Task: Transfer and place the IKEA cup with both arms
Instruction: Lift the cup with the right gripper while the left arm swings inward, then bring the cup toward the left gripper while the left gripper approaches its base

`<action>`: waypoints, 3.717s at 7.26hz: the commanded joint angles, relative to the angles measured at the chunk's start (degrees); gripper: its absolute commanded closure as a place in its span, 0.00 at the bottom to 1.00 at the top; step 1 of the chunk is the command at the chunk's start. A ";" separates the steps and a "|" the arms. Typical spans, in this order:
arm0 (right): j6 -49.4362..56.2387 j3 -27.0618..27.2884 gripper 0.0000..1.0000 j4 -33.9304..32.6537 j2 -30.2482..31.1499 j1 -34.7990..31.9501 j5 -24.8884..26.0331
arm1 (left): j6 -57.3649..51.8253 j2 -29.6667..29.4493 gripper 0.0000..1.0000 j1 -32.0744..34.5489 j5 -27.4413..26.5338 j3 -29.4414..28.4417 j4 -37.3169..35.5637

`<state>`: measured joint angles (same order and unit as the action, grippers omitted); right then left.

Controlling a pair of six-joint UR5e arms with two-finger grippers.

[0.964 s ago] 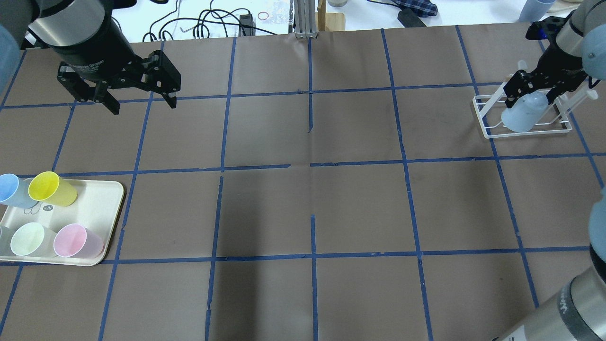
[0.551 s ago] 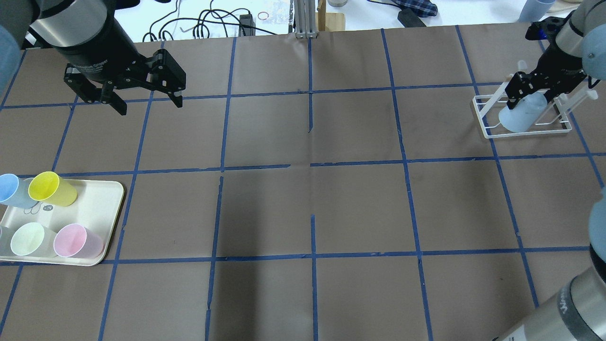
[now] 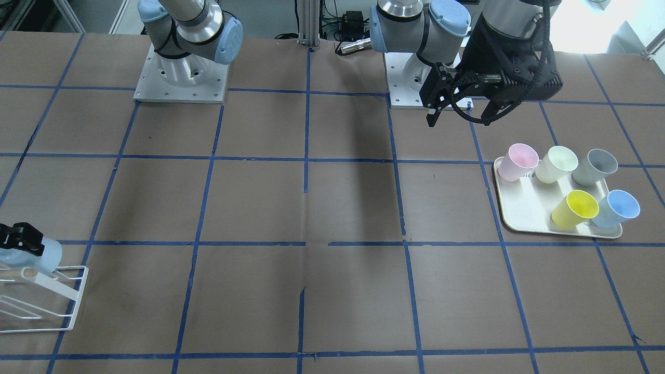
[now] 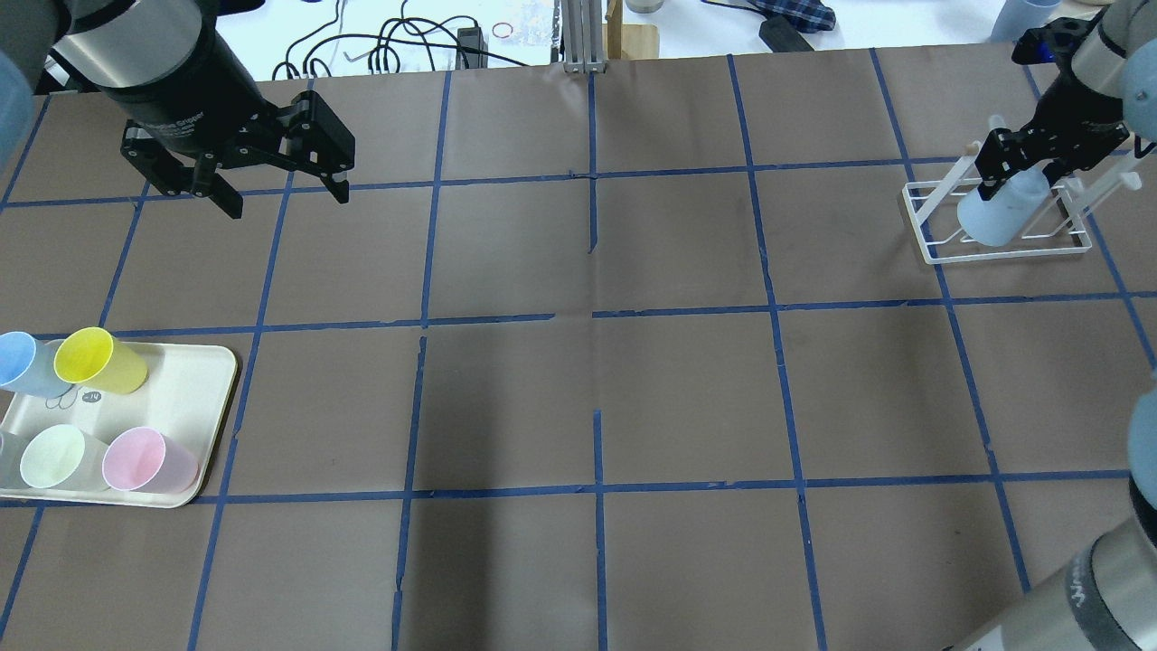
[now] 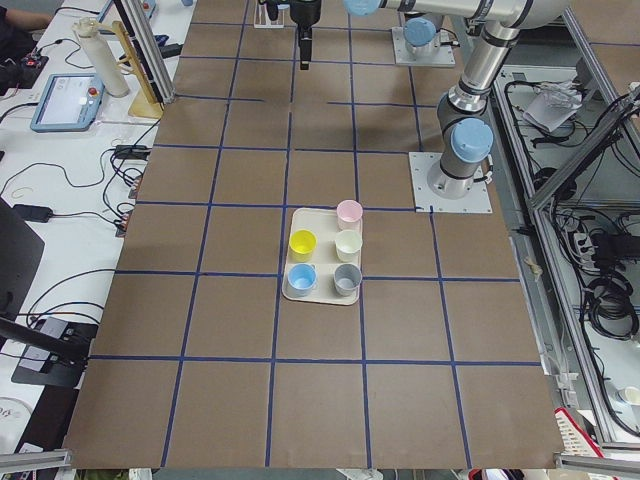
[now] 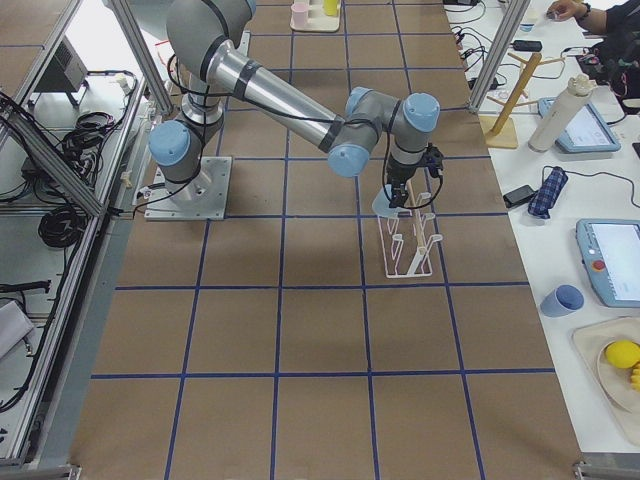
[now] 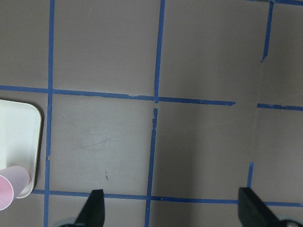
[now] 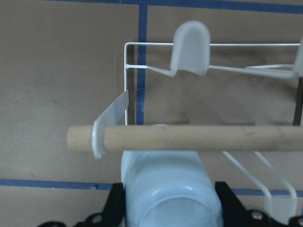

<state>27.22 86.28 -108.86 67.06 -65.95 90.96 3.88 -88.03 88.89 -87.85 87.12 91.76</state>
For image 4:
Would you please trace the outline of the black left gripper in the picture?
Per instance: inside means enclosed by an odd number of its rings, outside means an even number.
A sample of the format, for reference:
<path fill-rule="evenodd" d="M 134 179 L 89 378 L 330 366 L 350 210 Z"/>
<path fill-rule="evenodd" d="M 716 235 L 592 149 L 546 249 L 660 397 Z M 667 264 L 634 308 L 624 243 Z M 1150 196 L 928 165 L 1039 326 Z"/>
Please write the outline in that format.
<path fill-rule="evenodd" d="M 299 93 L 288 108 L 267 106 L 249 116 L 223 143 L 198 147 L 187 165 L 143 125 L 128 120 L 121 156 L 165 197 L 206 198 L 227 217 L 242 219 L 239 191 L 220 177 L 222 170 L 271 165 L 317 177 L 337 204 L 351 202 L 347 175 L 355 167 L 356 140 L 323 96 Z"/>

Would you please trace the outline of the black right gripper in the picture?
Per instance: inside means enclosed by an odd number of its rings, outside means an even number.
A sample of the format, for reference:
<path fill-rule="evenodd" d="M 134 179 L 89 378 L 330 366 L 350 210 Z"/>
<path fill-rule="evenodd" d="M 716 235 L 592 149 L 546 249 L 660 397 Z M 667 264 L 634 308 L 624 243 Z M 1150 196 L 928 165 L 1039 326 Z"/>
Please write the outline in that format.
<path fill-rule="evenodd" d="M 1123 99 L 1084 86 L 1052 86 L 1020 130 L 998 127 L 983 140 L 975 160 L 978 197 L 992 201 L 1015 173 L 1042 161 L 1049 188 L 1075 170 L 1090 170 L 1132 135 L 1123 127 Z"/>

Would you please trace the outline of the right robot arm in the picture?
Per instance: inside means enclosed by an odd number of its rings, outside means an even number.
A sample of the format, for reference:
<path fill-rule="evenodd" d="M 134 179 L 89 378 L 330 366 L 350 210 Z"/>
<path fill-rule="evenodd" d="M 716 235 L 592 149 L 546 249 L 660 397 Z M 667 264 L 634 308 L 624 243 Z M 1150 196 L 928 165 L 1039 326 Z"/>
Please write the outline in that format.
<path fill-rule="evenodd" d="M 1057 77 L 1024 128 L 995 127 L 974 156 L 981 182 L 959 205 L 960 225 L 983 246 L 1015 234 L 998 219 L 1029 219 L 1045 188 L 1064 180 L 1078 217 L 1121 185 L 1140 188 L 1145 149 L 1117 161 L 1095 184 L 1073 180 L 1132 136 L 1154 141 L 1154 2 L 1119 1 L 1092 21 L 1030 30 L 1014 53 L 1037 62 L 1047 46 Z M 998 495 L 1012 515 L 1037 497 L 1046 515 L 1082 524 L 1073 504 L 1098 469 L 1079 469 L 1095 450 L 1113 452 L 1125 490 L 1112 500 L 1123 520 L 983 623 L 961 650 L 1154 649 L 1154 336 L 1132 298 L 961 302 L 987 432 L 1002 463 Z"/>

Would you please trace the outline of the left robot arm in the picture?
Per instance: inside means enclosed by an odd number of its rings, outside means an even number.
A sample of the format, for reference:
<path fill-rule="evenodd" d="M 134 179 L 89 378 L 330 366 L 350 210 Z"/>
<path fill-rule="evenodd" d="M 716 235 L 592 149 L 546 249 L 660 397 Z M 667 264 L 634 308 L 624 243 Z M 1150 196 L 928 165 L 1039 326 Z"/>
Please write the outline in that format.
<path fill-rule="evenodd" d="M 318 93 L 278 108 L 202 1 L 5 1 L 3 160 L 34 123 L 34 88 L 57 56 L 128 116 L 121 156 L 165 194 L 211 199 L 239 219 L 223 170 L 271 165 L 351 202 L 355 136 Z"/>

